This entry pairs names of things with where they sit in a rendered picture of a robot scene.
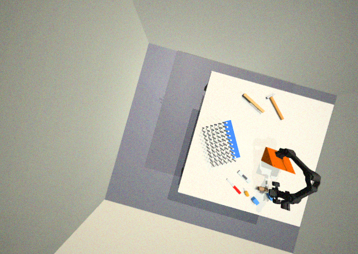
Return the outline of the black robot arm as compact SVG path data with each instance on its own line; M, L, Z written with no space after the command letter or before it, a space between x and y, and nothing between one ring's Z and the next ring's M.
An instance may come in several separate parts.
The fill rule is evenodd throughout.
M290 194L289 191L280 192L281 200L281 208L290 211L291 204L298 204L301 200L314 193L317 192L318 186L320 185L321 176L316 172L310 170L302 161L296 156L296 153L292 149L288 148L279 148L279 151L276 151L276 156L280 159L283 157L291 158L296 165L303 171L306 181L306 188L298 191L297 193ZM311 184L311 180L314 181L313 185ZM269 196L274 199L277 196L277 190L269 189Z

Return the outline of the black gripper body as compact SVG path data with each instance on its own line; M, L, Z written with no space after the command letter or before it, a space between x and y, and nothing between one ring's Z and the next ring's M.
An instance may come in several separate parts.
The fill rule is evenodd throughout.
M280 197L279 194L280 194L281 191L278 190L278 187L280 187L280 183L279 182L272 182L272 186L275 187L275 188L273 188L273 190L277 190L277 196ZM277 197L275 197L275 199L272 199L272 202L274 204L279 204L279 205L281 204L281 200L280 199L278 200Z

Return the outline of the blue flat strip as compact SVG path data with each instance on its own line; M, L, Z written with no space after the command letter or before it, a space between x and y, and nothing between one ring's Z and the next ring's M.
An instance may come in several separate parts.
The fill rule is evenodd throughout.
M233 145L231 145L231 144L229 144L229 145L230 145L230 147L234 148L234 150L232 150L231 148L230 148L230 150L235 152L235 154L233 154L233 153L231 153L231 154L234 155L236 158L238 158L238 157L240 157L240 154L239 154L236 138L235 138L235 135L234 135L234 130L233 130L233 127L232 127L232 122L231 122L231 120L225 121L225 122L228 122L228 124L224 123L224 126L228 126L228 128L225 128L225 130L229 131L229 132L226 132L226 134L230 135L230 137L227 136L227 138L232 140L232 141L228 140L228 142L233 144Z

